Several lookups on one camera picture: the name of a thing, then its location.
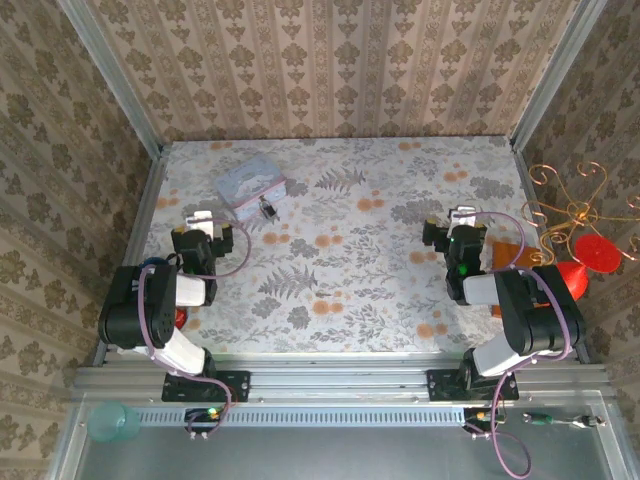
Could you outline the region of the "grey metal tray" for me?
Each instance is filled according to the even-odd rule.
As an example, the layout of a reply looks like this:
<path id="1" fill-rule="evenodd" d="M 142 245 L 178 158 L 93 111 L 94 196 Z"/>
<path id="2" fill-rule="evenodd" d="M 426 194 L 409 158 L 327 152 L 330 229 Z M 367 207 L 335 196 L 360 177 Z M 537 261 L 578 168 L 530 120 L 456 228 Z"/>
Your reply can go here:
<path id="1" fill-rule="evenodd" d="M 132 439 L 97 442 L 83 406 L 63 435 L 47 480 L 640 480 L 615 407 L 600 398 L 550 403 L 554 417 L 600 416 L 607 425 L 534 426 L 510 406 L 495 434 L 458 427 L 229 427 L 207 439 L 185 430 L 187 408 L 131 407 Z"/>

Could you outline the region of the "black connector board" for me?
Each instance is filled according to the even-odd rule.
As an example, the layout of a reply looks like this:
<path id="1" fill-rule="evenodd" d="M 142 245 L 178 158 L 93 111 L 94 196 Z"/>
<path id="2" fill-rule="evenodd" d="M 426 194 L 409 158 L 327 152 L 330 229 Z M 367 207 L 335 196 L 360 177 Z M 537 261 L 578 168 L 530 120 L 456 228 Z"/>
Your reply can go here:
<path id="1" fill-rule="evenodd" d="M 464 424 L 463 429 L 470 434 L 480 434 L 491 432 L 491 426 L 498 427 L 506 422 L 507 416 L 505 410 L 496 409 L 492 413 L 488 408 L 464 408 Z"/>
<path id="2" fill-rule="evenodd" d="M 219 427 L 223 413 L 221 407 L 187 409 L 184 414 L 185 430 L 191 439 L 207 439 Z"/>

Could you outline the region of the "dark blue mug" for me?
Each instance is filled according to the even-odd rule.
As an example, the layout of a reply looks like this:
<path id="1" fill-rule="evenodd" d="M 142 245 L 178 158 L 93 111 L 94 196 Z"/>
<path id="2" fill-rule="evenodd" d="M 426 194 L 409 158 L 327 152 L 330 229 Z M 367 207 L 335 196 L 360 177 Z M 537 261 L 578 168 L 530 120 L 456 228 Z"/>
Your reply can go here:
<path id="1" fill-rule="evenodd" d="M 175 265 L 178 269 L 181 268 L 182 260 L 175 252 L 167 255 L 166 257 L 152 256 L 143 260 L 140 264 L 140 268 L 145 268 L 150 265 Z"/>

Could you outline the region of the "aluminium front rail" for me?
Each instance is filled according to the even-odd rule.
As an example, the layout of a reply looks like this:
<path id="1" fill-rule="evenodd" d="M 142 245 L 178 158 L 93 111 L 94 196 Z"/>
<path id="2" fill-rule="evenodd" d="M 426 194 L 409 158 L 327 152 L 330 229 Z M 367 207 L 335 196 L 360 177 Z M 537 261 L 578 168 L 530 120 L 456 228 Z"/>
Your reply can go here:
<path id="1" fill-rule="evenodd" d="M 220 370 L 251 374 L 252 404 L 424 405 L 426 373 L 459 365 L 447 353 L 268 353 L 219 354 Z M 560 405 L 615 395 L 603 366 L 571 357 L 540 362 L 516 374 L 523 403 Z M 132 405 L 160 401 L 163 370 L 137 354 L 107 352 L 103 361 L 78 370 L 74 395 L 85 400 L 118 399 Z"/>

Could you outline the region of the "green black connector lead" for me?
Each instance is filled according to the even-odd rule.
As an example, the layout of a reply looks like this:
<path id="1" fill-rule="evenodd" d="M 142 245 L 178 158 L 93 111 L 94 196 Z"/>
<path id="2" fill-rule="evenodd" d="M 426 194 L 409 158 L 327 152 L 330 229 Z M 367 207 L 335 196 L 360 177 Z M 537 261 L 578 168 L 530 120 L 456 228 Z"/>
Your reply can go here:
<path id="1" fill-rule="evenodd" d="M 604 427 L 607 422 L 600 416 L 577 415 L 573 418 L 559 418 L 539 412 L 525 412 L 522 414 L 525 423 L 537 426 L 567 425 L 578 429 L 592 429 Z"/>

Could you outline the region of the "translucent green plastic cup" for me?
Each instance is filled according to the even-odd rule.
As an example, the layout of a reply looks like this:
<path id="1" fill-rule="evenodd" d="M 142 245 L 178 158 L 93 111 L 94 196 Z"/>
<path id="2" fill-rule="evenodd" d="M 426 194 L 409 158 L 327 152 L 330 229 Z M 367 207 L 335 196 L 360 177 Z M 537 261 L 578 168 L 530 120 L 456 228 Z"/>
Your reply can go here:
<path id="1" fill-rule="evenodd" d="M 131 407 L 105 402 L 92 410 L 87 429 L 92 440 L 107 443 L 134 438 L 141 429 L 141 422 Z"/>

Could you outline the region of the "aluminium frame post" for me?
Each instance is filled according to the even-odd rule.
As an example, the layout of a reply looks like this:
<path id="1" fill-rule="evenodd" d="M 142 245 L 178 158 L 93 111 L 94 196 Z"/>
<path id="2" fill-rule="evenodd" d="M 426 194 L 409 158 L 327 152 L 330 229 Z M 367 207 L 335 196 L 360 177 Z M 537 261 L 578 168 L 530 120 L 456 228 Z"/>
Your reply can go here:
<path id="1" fill-rule="evenodd" d="M 513 130 L 510 144 L 515 153 L 522 152 L 532 137 L 607 3 L 608 0 L 579 1 Z"/>
<path id="2" fill-rule="evenodd" d="M 56 1 L 71 22 L 151 160 L 158 161 L 161 157 L 163 141 L 156 134 L 143 103 L 127 78 L 124 67 L 117 58 L 116 50 L 107 40 L 96 16 L 85 0 Z"/>

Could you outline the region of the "pastel bunny print tin box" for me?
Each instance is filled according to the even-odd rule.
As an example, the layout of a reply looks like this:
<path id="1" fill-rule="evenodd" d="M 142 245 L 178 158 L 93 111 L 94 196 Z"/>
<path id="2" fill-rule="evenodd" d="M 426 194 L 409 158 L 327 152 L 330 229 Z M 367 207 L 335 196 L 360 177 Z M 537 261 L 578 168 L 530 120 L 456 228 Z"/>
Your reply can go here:
<path id="1" fill-rule="evenodd" d="M 271 207 L 287 196 L 286 178 L 268 156 L 259 154 L 219 176 L 214 185 L 238 221 L 261 214 L 260 204 Z"/>

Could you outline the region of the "red hourglass shaped ornament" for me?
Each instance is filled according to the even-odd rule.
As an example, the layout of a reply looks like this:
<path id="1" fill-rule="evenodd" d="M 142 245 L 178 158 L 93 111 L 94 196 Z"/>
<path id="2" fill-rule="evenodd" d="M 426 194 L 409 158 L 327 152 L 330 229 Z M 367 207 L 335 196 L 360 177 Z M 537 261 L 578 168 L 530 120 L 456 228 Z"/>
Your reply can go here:
<path id="1" fill-rule="evenodd" d="M 608 274 L 621 263 L 621 252 L 610 240 L 598 234 L 585 234 L 574 244 L 572 261 L 556 264 L 571 296 L 581 298 L 589 284 L 588 272 Z"/>

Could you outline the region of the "orange wooden board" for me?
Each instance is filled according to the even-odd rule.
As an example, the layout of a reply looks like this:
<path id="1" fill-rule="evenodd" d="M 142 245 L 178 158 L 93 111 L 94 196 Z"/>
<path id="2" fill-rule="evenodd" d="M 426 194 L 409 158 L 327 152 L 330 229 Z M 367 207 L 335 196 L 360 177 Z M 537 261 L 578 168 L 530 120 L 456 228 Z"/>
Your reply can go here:
<path id="1" fill-rule="evenodd" d="M 534 247 L 525 246 L 523 252 L 515 258 L 519 252 L 518 244 L 496 241 L 492 244 L 491 269 L 498 270 L 506 267 L 511 261 L 515 261 L 516 266 L 533 267 L 539 264 L 536 255 L 539 250 Z"/>

